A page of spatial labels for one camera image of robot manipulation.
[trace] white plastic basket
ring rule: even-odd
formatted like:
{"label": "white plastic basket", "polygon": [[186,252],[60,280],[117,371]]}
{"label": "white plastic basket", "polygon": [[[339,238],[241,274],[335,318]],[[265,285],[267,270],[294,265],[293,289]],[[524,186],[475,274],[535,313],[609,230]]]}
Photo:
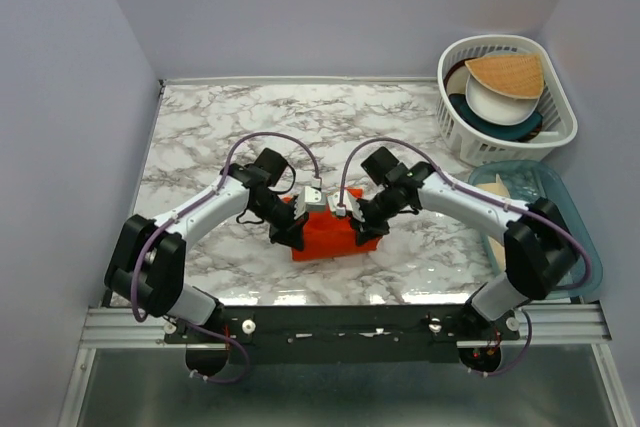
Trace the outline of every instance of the white plastic basket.
{"label": "white plastic basket", "polygon": [[[444,77],[457,62],[488,52],[540,54],[545,86],[536,110],[542,114],[542,130],[529,142],[507,142],[478,132],[455,111],[444,89]],[[440,102],[437,108],[440,134],[447,147],[461,160],[482,165],[502,160],[542,160],[556,147],[573,140],[578,123],[562,90],[549,55],[540,44],[518,35],[479,35],[459,40],[444,51],[438,62]]]}

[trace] red object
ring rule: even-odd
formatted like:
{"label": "red object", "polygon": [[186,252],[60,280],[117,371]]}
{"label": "red object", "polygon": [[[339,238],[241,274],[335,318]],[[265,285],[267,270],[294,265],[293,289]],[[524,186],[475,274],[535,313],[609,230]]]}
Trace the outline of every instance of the red object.
{"label": "red object", "polygon": [[[348,189],[356,197],[362,197],[362,189]],[[357,246],[356,233],[349,225],[349,219],[338,219],[329,207],[324,212],[311,212],[303,229],[304,250],[291,249],[293,260],[330,259],[345,255],[363,254],[376,250],[380,239]]]}

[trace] white marble surface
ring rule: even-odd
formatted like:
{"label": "white marble surface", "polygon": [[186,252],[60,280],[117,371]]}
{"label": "white marble surface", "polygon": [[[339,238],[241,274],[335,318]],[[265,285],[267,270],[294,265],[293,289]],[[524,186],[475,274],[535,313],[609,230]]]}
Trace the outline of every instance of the white marble surface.
{"label": "white marble surface", "polygon": [[[153,217],[205,188],[217,176],[231,144],[243,134],[278,131],[300,138],[317,156],[324,186],[334,189],[344,160],[361,141],[396,137],[428,151],[461,179],[469,166],[451,156],[434,118],[435,84],[170,86],[166,89],[140,188],[136,212]],[[271,147],[311,178],[311,164],[295,144],[261,138],[241,147],[238,162],[251,162]],[[375,193],[360,162],[348,185]],[[418,156],[392,152],[408,166]],[[285,176],[281,185],[289,178]],[[229,305],[356,305],[463,302],[493,274],[479,234],[441,214],[402,215],[391,234],[366,255],[296,263],[271,245],[267,226],[232,219],[188,254],[186,280]]]}

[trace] white wall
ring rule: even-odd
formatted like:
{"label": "white wall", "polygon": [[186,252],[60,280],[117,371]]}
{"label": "white wall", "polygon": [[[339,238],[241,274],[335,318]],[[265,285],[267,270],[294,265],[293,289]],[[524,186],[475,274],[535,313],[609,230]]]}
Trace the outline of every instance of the white wall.
{"label": "white wall", "polygon": [[535,33],[557,0],[118,0],[163,78],[435,75],[451,42]]}
{"label": "white wall", "polygon": [[0,13],[0,425],[55,425],[158,83],[115,0]]}
{"label": "white wall", "polygon": [[543,29],[580,123],[552,159],[604,265],[612,350],[640,421],[639,0],[560,0]]}

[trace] screw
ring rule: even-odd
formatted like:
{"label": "screw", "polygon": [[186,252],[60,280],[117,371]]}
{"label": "screw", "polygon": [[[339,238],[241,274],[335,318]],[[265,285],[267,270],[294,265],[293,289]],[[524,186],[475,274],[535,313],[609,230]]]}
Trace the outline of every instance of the screw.
{"label": "screw", "polygon": [[175,324],[172,324],[171,322],[167,322],[164,324],[163,328],[164,333],[171,335],[173,333],[175,333],[176,330],[178,330],[178,327]]}
{"label": "screw", "polygon": [[247,319],[242,323],[242,331],[247,334],[247,335],[251,335],[253,334],[253,332],[255,332],[256,330],[256,323],[251,320],[251,319]]}
{"label": "screw", "polygon": [[156,260],[156,249],[150,250],[144,254],[144,260],[147,264],[153,264],[153,261]]}
{"label": "screw", "polygon": [[505,323],[507,324],[507,329],[513,332],[520,330],[520,322],[515,317],[509,317]]}
{"label": "screw", "polygon": [[434,334],[439,333],[442,330],[442,325],[440,325],[440,319],[438,319],[437,317],[434,317],[433,319],[431,319],[431,322],[429,322],[429,330]]}

